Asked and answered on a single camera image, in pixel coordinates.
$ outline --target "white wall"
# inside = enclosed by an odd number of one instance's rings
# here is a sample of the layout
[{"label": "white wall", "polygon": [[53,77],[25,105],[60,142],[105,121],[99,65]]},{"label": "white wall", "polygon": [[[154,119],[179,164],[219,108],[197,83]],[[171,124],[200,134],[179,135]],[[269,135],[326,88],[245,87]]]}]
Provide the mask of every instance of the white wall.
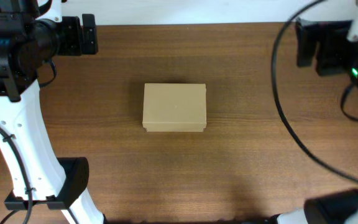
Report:
[{"label": "white wall", "polygon": [[[279,22],[311,0],[68,0],[64,16],[92,13],[98,25]],[[352,19],[355,0],[328,0],[304,16]]]}]

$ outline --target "wooden table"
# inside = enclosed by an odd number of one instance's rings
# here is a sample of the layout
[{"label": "wooden table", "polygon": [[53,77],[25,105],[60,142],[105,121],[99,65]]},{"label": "wooden table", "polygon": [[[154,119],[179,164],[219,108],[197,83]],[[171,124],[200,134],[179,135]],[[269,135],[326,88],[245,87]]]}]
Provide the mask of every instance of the wooden table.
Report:
[{"label": "wooden table", "polygon": [[[57,57],[41,91],[57,157],[89,160],[89,191],[109,220],[190,222],[271,216],[306,198],[358,187],[311,162],[278,117],[270,54],[281,24],[99,27],[99,54]],[[295,65],[296,38],[278,60],[280,97],[305,144],[358,175],[358,123],[339,98],[345,75],[320,78]],[[52,72],[40,69],[42,80]],[[204,133],[146,133],[144,83],[205,83]],[[358,92],[348,110],[358,115]],[[0,153],[0,220],[12,188]],[[12,218],[20,223],[24,212]],[[40,205],[31,223],[66,223]]]}]

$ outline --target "brown box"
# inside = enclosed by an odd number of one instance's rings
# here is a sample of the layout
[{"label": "brown box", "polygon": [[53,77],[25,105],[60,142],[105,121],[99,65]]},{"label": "brown box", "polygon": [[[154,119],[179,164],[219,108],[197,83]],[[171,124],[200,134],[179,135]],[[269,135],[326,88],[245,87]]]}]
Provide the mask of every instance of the brown box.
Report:
[{"label": "brown box", "polygon": [[203,132],[205,84],[145,84],[143,127],[147,132]]}]

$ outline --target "cable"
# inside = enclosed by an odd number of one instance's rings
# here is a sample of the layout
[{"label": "cable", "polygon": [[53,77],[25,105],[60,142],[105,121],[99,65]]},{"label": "cable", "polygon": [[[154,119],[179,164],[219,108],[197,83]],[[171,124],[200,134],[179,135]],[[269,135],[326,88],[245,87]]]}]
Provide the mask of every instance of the cable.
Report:
[{"label": "cable", "polygon": [[342,94],[342,98],[341,98],[341,111],[342,113],[349,118],[351,121],[355,121],[358,122],[358,118],[346,113],[344,107],[345,107],[345,103],[347,101],[347,97],[349,96],[349,94],[351,93],[351,91],[354,88],[354,84],[350,84],[348,87],[346,87],[346,89],[344,90],[343,94]]},{"label": "cable", "polygon": [[52,71],[53,71],[53,78],[49,81],[47,81],[46,83],[40,83],[40,87],[43,88],[43,87],[46,87],[47,85],[51,84],[56,76],[57,76],[57,69],[56,69],[56,65],[55,63],[53,62],[52,59],[49,60],[49,64],[50,64],[50,67],[52,68]]},{"label": "cable", "polygon": [[14,153],[14,155],[16,157],[17,163],[19,164],[20,171],[21,171],[22,176],[23,176],[23,181],[24,181],[24,185],[25,185],[25,188],[26,188],[25,193],[29,196],[29,200],[28,200],[29,205],[28,205],[28,209],[27,209],[27,215],[25,216],[25,219],[23,221],[23,224],[27,224],[29,222],[29,220],[30,220],[32,206],[33,206],[33,201],[32,201],[33,188],[30,186],[29,178],[27,176],[27,172],[25,171],[24,164],[23,164],[22,158],[20,157],[19,151],[17,150],[15,144],[13,143],[12,138],[14,136],[13,135],[8,135],[1,128],[0,128],[0,134],[4,138],[4,142],[7,142],[9,144],[9,146],[11,147],[12,152]]},{"label": "cable", "polygon": [[272,63],[271,63],[271,75],[272,75],[272,89],[273,89],[273,95],[274,95],[274,102],[276,104],[277,107],[277,111],[278,114],[281,117],[281,120],[283,122],[283,124],[285,125],[285,127],[287,128],[288,132],[291,134],[292,138],[295,140],[295,142],[299,145],[299,147],[302,149],[302,151],[313,161],[315,161],[317,164],[319,164],[320,166],[324,167],[325,169],[347,179],[350,181],[353,181],[355,183],[358,184],[358,178],[357,177],[353,177],[341,170],[338,170],[332,166],[330,166],[329,164],[325,163],[324,161],[322,161],[321,159],[319,159],[318,157],[316,157],[313,153],[311,153],[309,151],[309,149],[301,142],[301,140],[299,139],[299,137],[296,135],[296,133],[294,132],[294,130],[292,129],[290,123],[287,121],[287,118],[284,115],[283,109],[281,107],[280,104],[280,100],[278,97],[278,90],[277,90],[277,81],[276,81],[276,63],[277,63],[277,51],[278,51],[278,47],[280,45],[280,41],[285,33],[285,31],[291,26],[292,21],[294,19],[296,19],[300,14],[302,14],[303,12],[307,11],[308,9],[312,8],[313,6],[320,4],[322,2],[324,2],[325,0],[317,0],[314,1],[312,3],[309,3],[308,5],[306,5],[305,7],[301,8],[297,13],[295,13],[289,20],[286,21],[286,23],[284,23],[283,27],[281,28],[280,32],[278,33],[275,42],[274,42],[274,46],[273,46],[273,52],[272,52]]},{"label": "cable", "polygon": [[[41,201],[41,202],[35,202],[33,206],[36,206],[36,205],[42,205],[42,204],[46,204],[47,202],[45,201]],[[7,214],[5,216],[5,218],[3,220],[1,220],[0,224],[4,224],[6,223],[6,221],[11,218],[14,214],[16,214],[17,212],[19,212],[20,210],[13,210],[11,211],[9,214]]]}]

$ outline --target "wood grain surface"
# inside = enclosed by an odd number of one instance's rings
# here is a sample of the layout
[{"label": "wood grain surface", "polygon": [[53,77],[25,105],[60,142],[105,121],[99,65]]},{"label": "wood grain surface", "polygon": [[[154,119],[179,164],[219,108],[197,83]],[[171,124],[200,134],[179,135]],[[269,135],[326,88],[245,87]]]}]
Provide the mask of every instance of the wood grain surface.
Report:
[{"label": "wood grain surface", "polygon": [[[306,198],[358,187],[311,162],[275,109],[270,54],[281,24],[99,27],[99,54],[56,57],[57,79],[41,90],[57,157],[89,160],[89,191],[109,220],[246,219],[289,212]],[[321,78],[295,65],[291,30],[280,47],[283,108],[305,144],[358,175],[358,123],[339,98],[349,78]],[[52,73],[40,69],[41,80]],[[205,83],[204,133],[146,133],[144,83]],[[347,109],[358,115],[358,91]],[[0,220],[12,188],[0,153]],[[10,223],[20,223],[24,212]],[[31,223],[66,223],[34,208]]]}]

